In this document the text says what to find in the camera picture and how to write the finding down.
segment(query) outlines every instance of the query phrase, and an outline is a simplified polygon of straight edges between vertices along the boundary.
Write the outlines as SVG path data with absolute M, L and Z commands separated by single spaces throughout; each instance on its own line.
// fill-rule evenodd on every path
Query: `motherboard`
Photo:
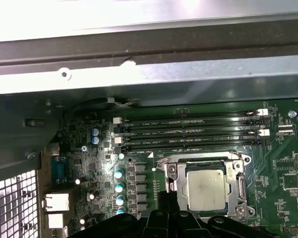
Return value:
M 89 111 L 58 137 L 52 180 L 79 189 L 74 232 L 177 191 L 202 220 L 298 237 L 298 99 Z

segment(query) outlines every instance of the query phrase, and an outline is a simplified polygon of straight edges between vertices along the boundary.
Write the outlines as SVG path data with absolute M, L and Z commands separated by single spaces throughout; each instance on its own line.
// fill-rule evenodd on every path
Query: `capacitor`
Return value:
M 85 214 L 80 220 L 79 223 L 81 225 L 84 225 L 88 220 L 90 219 L 90 216 L 88 214 Z
M 91 193 L 91 194 L 89 195 L 89 199 L 90 199 L 90 200 L 94 200 L 95 197 L 97 197 L 97 196 L 99 196 L 99 191 L 98 191 L 98 190 L 96 190 L 96 191 L 94 191 L 93 193 Z
M 122 160 L 125 158 L 125 155 L 123 153 L 118 154 L 118 159 Z
M 85 181 L 86 181 L 86 178 L 85 177 L 80 177 L 80 178 L 78 178 L 78 179 L 75 180 L 75 183 L 77 185 L 79 185 L 79 184 L 81 184 L 81 183 L 83 183 Z
M 124 190 L 124 187 L 125 187 L 125 185 L 122 182 L 120 182 L 119 184 L 117 184 L 115 186 L 115 191 L 117 193 L 120 193 L 120 192 L 122 192 Z
M 92 131 L 91 131 L 91 135 L 92 136 L 98 136 L 99 135 L 99 130 L 97 128 L 94 128 Z
M 116 198 L 116 204 L 117 206 L 122 206 L 125 202 L 125 196 L 124 195 L 119 195 L 117 198 Z
M 86 222 L 85 224 L 84 224 L 84 226 L 82 226 L 81 228 L 80 228 L 80 230 L 81 231 L 83 231 L 83 230 L 85 230 L 86 228 L 88 228 L 88 227 L 90 227 L 90 222 Z
M 122 213 L 125 213 L 125 212 L 126 212 L 125 207 L 119 207 L 117 212 L 116 212 L 116 215 L 119 215 L 119 214 L 122 214 Z
M 114 177 L 116 179 L 120 179 L 123 176 L 123 173 L 124 173 L 124 171 L 122 169 L 118 169 L 118 170 L 116 170 Z
M 97 136 L 94 136 L 92 139 L 91 139 L 91 143 L 94 144 L 94 145 L 98 145 L 99 143 L 99 138 Z

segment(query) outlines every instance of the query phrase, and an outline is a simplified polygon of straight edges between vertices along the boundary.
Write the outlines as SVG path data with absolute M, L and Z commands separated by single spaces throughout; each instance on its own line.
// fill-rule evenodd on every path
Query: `green circuit board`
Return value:
M 240 115 L 263 109 L 268 113 Z M 203 123 L 210 126 L 202 131 L 210 132 L 206 140 L 175 137 L 188 130 L 195 138 L 203 137 Z M 117 132 L 117 127 L 126 130 Z M 221 136 L 227 127 L 233 133 Z M 269 135 L 239 134 L 259 130 L 269 131 Z M 66 118 L 65 135 L 61 155 L 67 169 L 62 175 L 55 172 L 54 180 L 86 178 L 75 207 L 74 230 L 80 229 L 78 221 L 86 213 L 93 214 L 93 222 L 97 222 L 116 215 L 122 207 L 135 216 L 157 208 L 158 193 L 166 187 L 164 172 L 155 167 L 165 156 L 235 150 L 252 158 L 245 178 L 247 204 L 255 215 L 243 222 L 263 226 L 281 237 L 298 237 L 298 99 L 88 112 Z M 121 178 L 114 177 L 118 170 L 123 172 Z M 119 194 L 115 192 L 118 183 L 124 185 Z M 139 184 L 145 185 L 140 193 Z M 99 196 L 88 201 L 86 194 L 95 190 Z M 122 206 L 115 203 L 120 195 L 125 199 Z

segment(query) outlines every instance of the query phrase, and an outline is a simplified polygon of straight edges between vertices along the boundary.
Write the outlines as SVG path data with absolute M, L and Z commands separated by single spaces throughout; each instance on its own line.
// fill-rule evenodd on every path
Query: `mesh grille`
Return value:
M 37 238 L 36 172 L 0 181 L 0 238 Z

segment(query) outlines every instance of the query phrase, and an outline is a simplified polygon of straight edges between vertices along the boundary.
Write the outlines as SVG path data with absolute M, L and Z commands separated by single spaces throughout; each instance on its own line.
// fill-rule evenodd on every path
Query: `cpu socket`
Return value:
M 250 156 L 236 151 L 175 154 L 157 161 L 165 172 L 167 191 L 177 191 L 181 210 L 208 219 L 225 215 L 236 221 L 254 216 L 247 206 L 245 166 Z

